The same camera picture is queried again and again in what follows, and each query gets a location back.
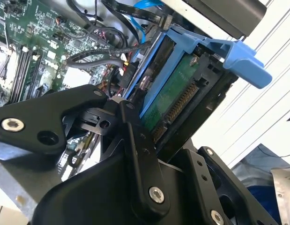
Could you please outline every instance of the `chip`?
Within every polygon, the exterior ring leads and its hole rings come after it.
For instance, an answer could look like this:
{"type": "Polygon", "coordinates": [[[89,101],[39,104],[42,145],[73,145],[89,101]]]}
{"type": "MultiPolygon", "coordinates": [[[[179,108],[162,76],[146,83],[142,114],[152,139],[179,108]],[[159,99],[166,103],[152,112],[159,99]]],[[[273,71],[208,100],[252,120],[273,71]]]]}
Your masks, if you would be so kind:
{"type": "Polygon", "coordinates": [[[48,25],[48,26],[51,26],[51,24],[52,24],[52,19],[51,18],[49,18],[49,17],[45,17],[45,19],[44,19],[44,23],[46,24],[46,25],[48,25]]]}
{"type": "Polygon", "coordinates": [[[81,46],[81,41],[79,41],[79,40],[76,40],[75,42],[74,42],[74,46],[76,47],[76,48],[80,48],[80,46],[81,46]]]}
{"type": "Polygon", "coordinates": [[[55,56],[56,56],[56,54],[55,54],[54,52],[48,51],[47,56],[48,56],[50,59],[55,60],[55,56]]]}

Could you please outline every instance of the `motherboard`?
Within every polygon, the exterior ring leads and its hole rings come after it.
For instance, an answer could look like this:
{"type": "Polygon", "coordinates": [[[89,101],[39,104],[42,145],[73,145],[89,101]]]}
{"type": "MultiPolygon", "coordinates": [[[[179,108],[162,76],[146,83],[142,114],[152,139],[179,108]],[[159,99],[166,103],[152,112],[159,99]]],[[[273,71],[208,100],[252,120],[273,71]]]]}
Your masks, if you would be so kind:
{"type": "MultiPolygon", "coordinates": [[[[100,83],[107,66],[82,71],[66,64],[69,56],[81,51],[110,47],[104,35],[87,33],[38,0],[0,0],[0,106],[100,83]],[[65,32],[85,38],[71,38],[65,32]]],[[[85,61],[101,58],[90,56],[85,61]]]]}

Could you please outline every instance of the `black plastic mount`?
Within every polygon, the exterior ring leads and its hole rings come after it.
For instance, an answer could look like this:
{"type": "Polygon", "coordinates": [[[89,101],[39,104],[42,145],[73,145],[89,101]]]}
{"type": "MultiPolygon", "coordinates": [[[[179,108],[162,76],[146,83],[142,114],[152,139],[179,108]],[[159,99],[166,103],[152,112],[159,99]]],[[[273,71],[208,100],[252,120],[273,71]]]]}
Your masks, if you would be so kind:
{"type": "Polygon", "coordinates": [[[196,153],[188,145],[170,164],[159,161],[135,106],[107,101],[92,85],[0,108],[0,160],[29,167],[37,158],[33,170],[40,169],[48,155],[64,151],[66,131],[98,132],[107,138],[102,143],[107,150],[97,165],[50,190],[32,225],[212,225],[215,219],[225,225],[232,219],[239,225],[277,225],[213,150],[196,153]],[[4,130],[6,118],[21,120],[24,129],[4,130]],[[44,142],[51,133],[55,137],[44,142]],[[152,196],[152,188],[160,192],[152,196]]]}

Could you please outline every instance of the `silver screw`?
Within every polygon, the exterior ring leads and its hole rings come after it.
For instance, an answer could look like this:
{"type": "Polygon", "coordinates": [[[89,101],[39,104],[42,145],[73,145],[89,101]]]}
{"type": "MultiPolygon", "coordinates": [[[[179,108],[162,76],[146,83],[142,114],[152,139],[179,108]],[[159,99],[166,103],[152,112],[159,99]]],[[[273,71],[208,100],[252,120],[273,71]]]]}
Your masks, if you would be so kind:
{"type": "Polygon", "coordinates": [[[144,134],[140,134],[140,137],[142,138],[142,139],[146,139],[146,136],[144,135],[144,134]]]}
{"type": "Polygon", "coordinates": [[[212,150],[210,150],[210,149],[206,149],[206,151],[207,151],[207,153],[208,153],[210,156],[213,156],[213,155],[214,155],[214,153],[212,152],[212,150]]]}
{"type": "Polygon", "coordinates": [[[131,103],[126,104],[129,109],[134,109],[134,106],[131,103]]]}
{"type": "Polygon", "coordinates": [[[8,118],[1,122],[3,129],[10,132],[19,132],[24,129],[25,125],[21,120],[16,118],[8,118]]]}
{"type": "Polygon", "coordinates": [[[198,57],[197,56],[193,57],[192,60],[190,61],[190,66],[193,67],[197,62],[198,62],[198,57]]]}
{"type": "Polygon", "coordinates": [[[17,195],[15,200],[20,204],[24,205],[25,204],[25,199],[21,195],[17,195]]]}
{"type": "Polygon", "coordinates": [[[220,213],[218,213],[218,212],[215,211],[215,210],[212,210],[212,211],[210,212],[210,215],[211,215],[213,221],[215,221],[215,223],[216,223],[217,225],[224,225],[224,220],[223,220],[222,216],[220,215],[220,213]]]}
{"type": "Polygon", "coordinates": [[[102,96],[101,92],[99,92],[99,91],[97,91],[97,90],[95,90],[94,93],[95,93],[96,95],[102,96]]]}
{"type": "Polygon", "coordinates": [[[164,194],[158,187],[151,187],[149,189],[150,198],[155,201],[156,203],[163,203],[164,202],[164,194]]]}

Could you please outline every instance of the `white wall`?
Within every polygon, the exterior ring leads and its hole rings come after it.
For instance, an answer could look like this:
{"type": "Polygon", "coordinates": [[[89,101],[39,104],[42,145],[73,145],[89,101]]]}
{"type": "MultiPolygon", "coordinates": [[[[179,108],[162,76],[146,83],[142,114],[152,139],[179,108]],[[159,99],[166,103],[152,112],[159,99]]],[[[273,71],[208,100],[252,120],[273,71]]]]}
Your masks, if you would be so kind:
{"type": "Polygon", "coordinates": [[[259,90],[239,79],[192,138],[196,147],[213,148],[229,167],[290,111],[290,0],[268,2],[264,19],[245,43],[257,51],[272,83],[259,90]]]}

